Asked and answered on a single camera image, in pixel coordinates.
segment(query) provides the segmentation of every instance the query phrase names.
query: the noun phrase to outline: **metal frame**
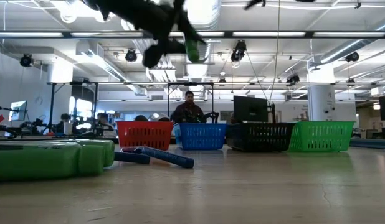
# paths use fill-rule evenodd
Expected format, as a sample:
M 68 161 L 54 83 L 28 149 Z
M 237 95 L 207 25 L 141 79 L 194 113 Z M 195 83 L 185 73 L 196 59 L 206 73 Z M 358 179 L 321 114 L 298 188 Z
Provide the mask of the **metal frame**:
M 366 83 L 347 83 L 347 82 L 334 82 L 334 83 L 310 83 L 310 82 L 297 82 L 297 83 L 279 83 L 279 82 L 229 82 L 229 83 L 221 83 L 221 82 L 210 82 L 215 86 L 324 86 L 324 85 L 333 85 L 333 86 L 385 86 L 385 82 L 366 82 Z M 147 86 L 166 86 L 168 83 L 165 82 L 100 82 L 100 85 L 147 85 Z M 176 82 L 174 85 L 183 85 L 184 82 Z M 200 83 L 189 82 L 189 85 L 200 85 Z
M 184 82 L 184 83 L 179 83 L 179 82 L 171 82 L 168 83 L 168 117 L 170 117 L 170 86 L 172 85 L 184 85 L 184 86 L 198 86 L 198 85 L 210 85 L 212 86 L 212 112 L 214 112 L 214 84 L 213 82 Z
M 51 85 L 51 102 L 50 102 L 50 117 L 49 117 L 49 132 L 52 129 L 52 120 L 53 120 L 53 110 L 54 110 L 54 96 L 55 94 L 64 86 L 64 85 L 95 85 L 95 93 L 94 93 L 94 107 L 93 107 L 93 127 L 95 125 L 95 112 L 97 110 L 97 102 L 98 102 L 98 82 L 86 83 L 86 82 L 69 82 L 69 83 L 48 83 Z M 61 85 L 60 88 L 55 90 L 56 85 Z
M 200 31 L 205 39 L 385 39 L 384 31 L 277 31 L 216 30 Z M 182 32 L 169 37 L 183 38 Z M 139 31 L 3 31 L 0 39 L 152 39 Z

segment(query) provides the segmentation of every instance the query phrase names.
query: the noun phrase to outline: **man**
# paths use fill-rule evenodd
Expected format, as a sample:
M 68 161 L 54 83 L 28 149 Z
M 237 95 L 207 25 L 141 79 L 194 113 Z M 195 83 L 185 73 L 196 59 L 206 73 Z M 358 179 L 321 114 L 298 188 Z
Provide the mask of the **man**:
M 196 118 L 204 115 L 202 109 L 194 103 L 194 93 L 187 91 L 185 94 L 186 101 L 179 105 L 174 113 L 173 120 L 175 123 L 196 122 Z
M 97 119 L 103 128 L 103 138 L 116 138 L 118 136 L 115 128 L 108 124 L 108 115 L 106 113 L 97 114 Z
M 70 121 L 70 115 L 67 113 L 64 113 L 61 115 L 61 122 L 63 123 L 69 123 Z

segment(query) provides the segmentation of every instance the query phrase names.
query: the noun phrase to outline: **dark shirt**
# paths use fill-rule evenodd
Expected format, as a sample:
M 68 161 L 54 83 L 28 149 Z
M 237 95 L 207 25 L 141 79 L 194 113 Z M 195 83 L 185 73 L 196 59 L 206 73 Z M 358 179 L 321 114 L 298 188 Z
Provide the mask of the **dark shirt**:
M 204 115 L 204 112 L 202 112 L 202 109 L 195 103 L 184 102 L 176 107 L 173 113 L 174 122 L 181 123 L 183 119 L 187 120 L 187 115 L 190 117 L 199 117 Z

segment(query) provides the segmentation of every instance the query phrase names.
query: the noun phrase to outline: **red basket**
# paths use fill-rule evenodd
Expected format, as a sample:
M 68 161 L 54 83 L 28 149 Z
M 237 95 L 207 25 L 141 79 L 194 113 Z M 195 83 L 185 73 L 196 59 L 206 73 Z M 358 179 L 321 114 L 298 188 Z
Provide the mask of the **red basket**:
M 168 150 L 173 122 L 117 121 L 119 146 L 148 146 Z

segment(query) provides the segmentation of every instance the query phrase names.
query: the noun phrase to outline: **green basket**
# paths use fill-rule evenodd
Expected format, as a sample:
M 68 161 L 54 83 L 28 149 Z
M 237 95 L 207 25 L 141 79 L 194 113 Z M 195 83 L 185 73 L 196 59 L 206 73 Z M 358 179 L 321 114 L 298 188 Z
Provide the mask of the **green basket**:
M 354 121 L 300 121 L 292 131 L 289 152 L 347 151 Z

